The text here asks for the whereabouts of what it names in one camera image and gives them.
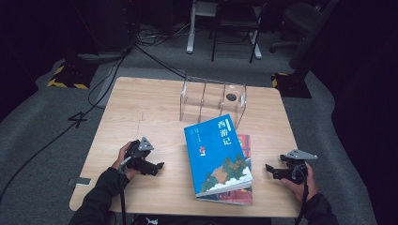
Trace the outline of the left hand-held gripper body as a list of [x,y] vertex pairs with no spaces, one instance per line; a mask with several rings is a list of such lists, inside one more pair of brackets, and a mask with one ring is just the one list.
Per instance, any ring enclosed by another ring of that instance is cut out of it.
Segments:
[[153,149],[154,147],[146,137],[143,137],[141,141],[133,141],[125,155],[125,165],[128,169],[134,169],[136,171],[140,171],[143,168],[151,168],[151,162],[147,161],[145,158]]

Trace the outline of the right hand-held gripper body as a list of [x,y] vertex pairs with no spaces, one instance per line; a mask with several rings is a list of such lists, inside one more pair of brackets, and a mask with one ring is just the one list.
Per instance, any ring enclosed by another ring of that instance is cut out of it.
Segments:
[[294,149],[285,155],[293,159],[292,164],[286,164],[291,172],[291,178],[289,180],[297,185],[302,184],[308,175],[305,161],[308,159],[316,160],[318,156],[299,149]]

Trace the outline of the person's left hand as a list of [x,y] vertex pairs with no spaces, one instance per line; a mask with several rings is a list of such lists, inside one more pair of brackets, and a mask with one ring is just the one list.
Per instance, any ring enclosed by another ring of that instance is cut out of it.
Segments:
[[[118,157],[115,160],[115,162],[113,163],[112,167],[116,170],[119,169],[120,164],[124,161],[125,159],[125,154],[126,151],[129,149],[131,145],[131,142],[127,142],[124,146],[122,146],[119,150],[118,153]],[[126,177],[131,180],[133,178],[134,175],[136,175],[138,173],[138,171],[135,171],[134,169],[127,169],[127,171],[125,172]]]

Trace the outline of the blue book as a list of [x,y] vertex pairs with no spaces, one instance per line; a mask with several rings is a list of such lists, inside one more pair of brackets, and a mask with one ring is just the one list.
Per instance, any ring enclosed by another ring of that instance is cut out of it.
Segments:
[[184,134],[196,197],[252,185],[253,176],[229,114],[185,127]]

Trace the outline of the grey round stand base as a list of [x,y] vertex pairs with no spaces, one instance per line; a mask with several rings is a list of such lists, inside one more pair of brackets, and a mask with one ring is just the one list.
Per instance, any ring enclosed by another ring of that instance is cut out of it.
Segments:
[[88,54],[82,53],[77,55],[77,61],[86,64],[107,64],[114,61],[118,61],[124,58],[126,55],[124,53],[117,54]]

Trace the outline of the black equipment cabinet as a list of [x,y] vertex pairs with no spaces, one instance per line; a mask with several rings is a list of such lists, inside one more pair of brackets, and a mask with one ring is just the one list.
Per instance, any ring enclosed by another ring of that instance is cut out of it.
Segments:
[[71,0],[99,52],[119,52],[130,46],[122,0]]

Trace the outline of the person's right hand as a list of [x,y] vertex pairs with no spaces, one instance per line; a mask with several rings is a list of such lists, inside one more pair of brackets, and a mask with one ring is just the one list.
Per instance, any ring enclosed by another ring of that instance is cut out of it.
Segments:
[[[313,168],[311,167],[311,165],[309,163],[306,164],[306,167],[307,167],[307,171],[308,171],[308,176],[307,176],[308,195],[307,195],[306,201],[309,201],[314,195],[316,195],[318,193],[318,186],[314,179]],[[305,189],[304,184],[297,185],[297,184],[293,183],[292,181],[289,181],[285,178],[283,178],[281,180],[281,182],[283,183],[283,185],[286,188],[288,188],[295,194],[295,196],[301,203],[303,202],[304,189]]]

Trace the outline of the yellow black striped stand base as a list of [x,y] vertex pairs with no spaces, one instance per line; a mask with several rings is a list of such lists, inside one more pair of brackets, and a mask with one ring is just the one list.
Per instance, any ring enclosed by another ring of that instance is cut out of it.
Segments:
[[305,81],[294,74],[274,73],[271,76],[271,84],[285,98],[312,97]]
[[75,66],[63,62],[48,82],[48,86],[89,89],[98,67],[97,64],[82,63]]

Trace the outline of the black metal chair frame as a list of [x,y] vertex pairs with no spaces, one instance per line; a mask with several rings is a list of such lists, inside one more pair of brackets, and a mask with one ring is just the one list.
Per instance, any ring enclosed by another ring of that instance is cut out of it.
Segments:
[[261,25],[261,14],[267,0],[218,0],[211,33],[214,35],[211,61],[214,61],[216,46],[238,45],[238,42],[218,41],[221,30],[245,32],[244,40],[248,39],[251,47],[250,63],[255,56],[258,40],[258,29]]

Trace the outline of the red illustrated book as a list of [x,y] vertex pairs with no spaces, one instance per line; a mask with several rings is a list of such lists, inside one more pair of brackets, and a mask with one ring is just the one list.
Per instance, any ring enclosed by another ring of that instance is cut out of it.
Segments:
[[[243,155],[246,163],[248,164],[249,170],[252,169],[252,151],[251,151],[251,139],[249,135],[238,134],[237,135],[239,144],[241,146]],[[216,193],[204,197],[198,197],[198,200],[215,202],[215,203],[228,203],[237,205],[252,205],[253,204],[253,189],[246,187],[237,190],[226,191],[222,193]]]

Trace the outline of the black office chair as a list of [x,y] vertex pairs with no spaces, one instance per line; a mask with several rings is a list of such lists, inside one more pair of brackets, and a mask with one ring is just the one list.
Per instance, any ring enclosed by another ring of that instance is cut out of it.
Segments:
[[[321,12],[307,3],[296,3],[283,11],[283,31],[281,39],[269,47],[271,53],[277,49],[295,49],[300,42],[305,39],[313,30],[316,22],[321,16]],[[284,41],[286,34],[294,35],[296,40]]]

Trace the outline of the clear acrylic book rack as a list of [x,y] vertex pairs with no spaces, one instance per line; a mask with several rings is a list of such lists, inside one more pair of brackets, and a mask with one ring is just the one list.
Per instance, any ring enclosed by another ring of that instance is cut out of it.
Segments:
[[[227,94],[235,94],[237,99],[229,101]],[[197,124],[229,114],[235,128],[238,128],[246,106],[245,84],[187,77],[180,93],[179,120]]]

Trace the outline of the white desk leg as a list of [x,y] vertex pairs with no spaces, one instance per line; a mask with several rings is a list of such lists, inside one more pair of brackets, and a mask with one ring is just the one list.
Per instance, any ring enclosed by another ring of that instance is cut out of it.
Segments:
[[188,42],[186,53],[192,54],[195,40],[195,22],[199,17],[214,17],[216,13],[216,3],[210,0],[192,0],[191,3],[191,20],[190,31],[188,34]]
[[[254,8],[254,12],[257,16],[259,16],[261,14],[261,8],[260,7],[255,7]],[[262,53],[260,51],[260,48],[258,47],[257,44],[255,44],[255,39],[258,37],[258,31],[255,30],[253,32],[250,33],[250,40],[251,40],[251,44],[254,46],[254,57],[257,60],[261,60],[262,59]]]

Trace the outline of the black slanted stand post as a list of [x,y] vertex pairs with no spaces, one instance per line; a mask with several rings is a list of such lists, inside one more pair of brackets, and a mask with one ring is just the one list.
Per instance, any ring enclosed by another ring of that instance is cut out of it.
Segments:
[[314,65],[317,55],[322,51],[322,39],[328,30],[328,21],[339,0],[330,0],[322,16],[310,31],[308,36],[298,46],[298,51],[289,62],[290,67],[295,67],[293,78],[304,80]]

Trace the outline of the grey tape piece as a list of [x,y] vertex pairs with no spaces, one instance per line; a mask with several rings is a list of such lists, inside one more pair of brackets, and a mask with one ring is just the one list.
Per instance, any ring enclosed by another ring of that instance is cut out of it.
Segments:
[[90,183],[91,183],[91,179],[85,178],[85,177],[70,178],[67,182],[67,184],[72,187],[89,186]]

